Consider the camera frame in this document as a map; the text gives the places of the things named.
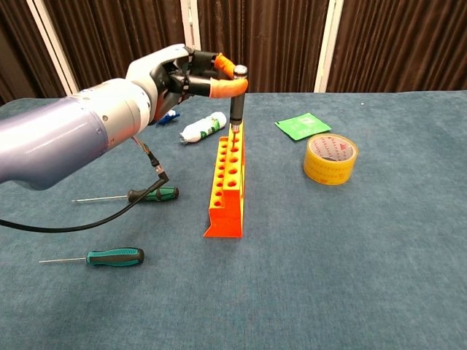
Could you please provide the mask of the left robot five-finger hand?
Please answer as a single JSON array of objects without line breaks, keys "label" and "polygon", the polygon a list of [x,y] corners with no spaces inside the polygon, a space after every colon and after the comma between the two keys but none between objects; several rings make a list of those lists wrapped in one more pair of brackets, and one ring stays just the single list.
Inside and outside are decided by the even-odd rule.
[{"label": "left robot five-finger hand", "polygon": [[235,98],[247,91],[244,75],[235,78],[235,64],[220,52],[173,44],[130,63],[126,79],[150,100],[150,123],[191,96]]}]

